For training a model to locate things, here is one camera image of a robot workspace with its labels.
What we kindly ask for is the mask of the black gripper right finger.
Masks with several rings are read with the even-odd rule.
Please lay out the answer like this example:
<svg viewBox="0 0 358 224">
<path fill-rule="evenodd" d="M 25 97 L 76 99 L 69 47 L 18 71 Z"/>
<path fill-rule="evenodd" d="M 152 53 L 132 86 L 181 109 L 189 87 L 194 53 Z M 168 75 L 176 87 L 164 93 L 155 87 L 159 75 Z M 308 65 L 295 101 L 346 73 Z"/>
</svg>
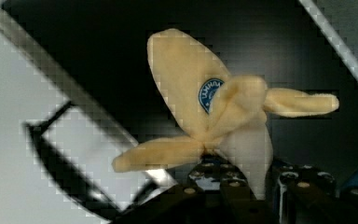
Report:
<svg viewBox="0 0 358 224">
<path fill-rule="evenodd" d="M 279 159 L 271 165 L 271 177 L 280 224 L 358 224 L 358 185 L 339 189 L 331 174 Z"/>
</svg>

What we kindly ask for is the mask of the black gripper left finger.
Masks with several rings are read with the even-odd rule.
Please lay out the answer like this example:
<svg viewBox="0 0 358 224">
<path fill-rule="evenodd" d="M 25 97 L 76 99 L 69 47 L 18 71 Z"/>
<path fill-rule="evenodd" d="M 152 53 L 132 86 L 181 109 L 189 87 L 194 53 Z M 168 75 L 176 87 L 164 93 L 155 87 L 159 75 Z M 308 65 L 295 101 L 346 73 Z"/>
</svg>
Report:
<svg viewBox="0 0 358 224">
<path fill-rule="evenodd" d="M 239 168 L 206 156 L 184 184 L 147 183 L 111 224 L 279 224 L 279 218 L 255 197 Z"/>
</svg>

